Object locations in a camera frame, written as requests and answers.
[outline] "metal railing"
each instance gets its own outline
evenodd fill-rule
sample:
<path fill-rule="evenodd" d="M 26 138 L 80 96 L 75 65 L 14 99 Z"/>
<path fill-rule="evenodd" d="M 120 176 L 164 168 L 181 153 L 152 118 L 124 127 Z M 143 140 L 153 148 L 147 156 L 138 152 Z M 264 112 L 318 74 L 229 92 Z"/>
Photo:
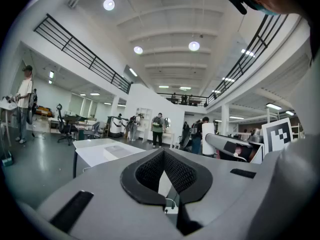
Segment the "metal railing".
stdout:
<path fill-rule="evenodd" d="M 256 62 L 260 55 L 268 48 L 275 38 L 282 25 L 287 19 L 287 15 L 265 15 L 257 32 L 239 60 L 225 76 L 225 79 L 208 97 L 208 104 L 212 103 L 226 90 L 228 90 L 246 71 Z"/>
<path fill-rule="evenodd" d="M 173 104 L 195 106 L 195 107 L 206 107 L 208 105 L 208 98 L 202 96 L 191 96 L 181 94 L 170 94 L 170 93 L 158 93 L 161 97 L 167 99 Z"/>
<path fill-rule="evenodd" d="M 47 14 L 45 19 L 34 29 L 34 32 L 40 34 L 62 52 L 68 54 L 112 85 L 127 94 L 129 93 L 130 82 L 115 72 L 107 63 L 100 59 L 49 14 Z"/>

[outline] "white shirt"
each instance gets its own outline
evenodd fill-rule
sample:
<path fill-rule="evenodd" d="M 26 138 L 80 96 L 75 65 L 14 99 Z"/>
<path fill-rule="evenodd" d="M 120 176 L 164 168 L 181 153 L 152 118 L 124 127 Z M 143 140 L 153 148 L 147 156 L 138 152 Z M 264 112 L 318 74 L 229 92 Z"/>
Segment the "white shirt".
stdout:
<path fill-rule="evenodd" d="M 25 96 L 26 94 L 31 94 L 32 93 L 32 80 L 31 77 L 28 79 L 24 79 L 22 81 L 22 84 L 18 90 L 17 95 Z M 29 98 L 22 98 L 18 101 L 18 107 L 27 109 L 29 105 Z"/>

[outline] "gray floor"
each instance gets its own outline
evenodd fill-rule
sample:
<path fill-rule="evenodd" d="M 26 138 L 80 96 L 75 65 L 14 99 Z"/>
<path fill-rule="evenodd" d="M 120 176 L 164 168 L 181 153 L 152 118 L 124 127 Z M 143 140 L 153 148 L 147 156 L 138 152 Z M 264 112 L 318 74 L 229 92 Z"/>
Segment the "gray floor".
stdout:
<path fill-rule="evenodd" d="M 68 146 L 68 142 L 57 143 L 60 134 L 27 131 L 27 142 L 19 144 L 13 140 L 10 151 L 14 164 L 2 166 L 5 181 L 12 195 L 22 202 L 36 209 L 51 193 L 72 180 L 73 159 L 75 148 Z M 10 136 L 14 139 L 17 129 L 10 129 Z M 134 147 L 150 150 L 152 144 L 142 143 L 142 140 L 127 141 L 114 140 Z M 81 174 L 88 165 L 79 157 L 77 161 L 77 175 Z"/>

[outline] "white table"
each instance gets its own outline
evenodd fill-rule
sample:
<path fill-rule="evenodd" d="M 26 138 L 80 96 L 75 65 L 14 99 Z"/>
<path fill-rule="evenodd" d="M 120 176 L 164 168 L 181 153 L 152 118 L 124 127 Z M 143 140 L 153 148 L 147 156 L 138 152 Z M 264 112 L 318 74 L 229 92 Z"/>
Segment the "white table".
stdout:
<path fill-rule="evenodd" d="M 93 166 L 108 162 L 108 160 L 104 157 L 104 147 L 107 147 L 107 146 L 110 147 L 110 146 L 117 145 L 117 146 L 123 147 L 126 150 L 131 151 L 132 155 L 145 151 L 143 149 L 130 146 L 122 142 L 112 140 L 110 138 L 78 140 L 78 141 L 74 141 L 73 145 L 75 147 L 74 157 L 73 157 L 73 178 L 76 177 L 76 173 L 77 173 L 78 155 L 90 167 L 93 167 Z"/>

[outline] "jeans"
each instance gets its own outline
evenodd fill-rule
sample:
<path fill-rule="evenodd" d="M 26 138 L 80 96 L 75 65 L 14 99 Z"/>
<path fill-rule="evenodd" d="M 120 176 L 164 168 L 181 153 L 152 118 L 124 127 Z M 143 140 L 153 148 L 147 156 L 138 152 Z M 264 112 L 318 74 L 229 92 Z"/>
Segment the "jeans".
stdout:
<path fill-rule="evenodd" d="M 138 126 L 133 124 L 130 131 L 130 139 L 131 141 L 135 139 L 136 132 L 137 132 Z"/>
<path fill-rule="evenodd" d="M 19 138 L 21 140 L 26 140 L 27 136 L 27 108 L 18 107 L 18 129 L 19 129 Z"/>
<path fill-rule="evenodd" d="M 153 145 L 157 144 L 157 137 L 159 138 L 159 146 L 162 146 L 162 132 L 152 132 L 153 135 Z"/>
<path fill-rule="evenodd" d="M 192 140 L 192 148 L 191 148 L 191 153 L 198 155 L 201 147 L 201 138 L 200 137 L 195 137 Z"/>

